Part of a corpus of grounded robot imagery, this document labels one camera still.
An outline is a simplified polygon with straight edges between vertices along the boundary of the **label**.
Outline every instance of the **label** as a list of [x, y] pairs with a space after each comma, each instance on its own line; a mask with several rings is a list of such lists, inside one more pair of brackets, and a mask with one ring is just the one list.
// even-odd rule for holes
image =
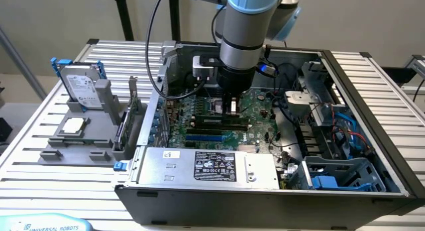
[[80, 75], [67, 75], [67, 79], [79, 103], [87, 108], [101, 108], [92, 79]]
[[235, 153], [197, 151], [193, 177], [196, 180], [236, 182]]
[[163, 158], [164, 159], [179, 159], [180, 158], [180, 151], [179, 150], [164, 150]]

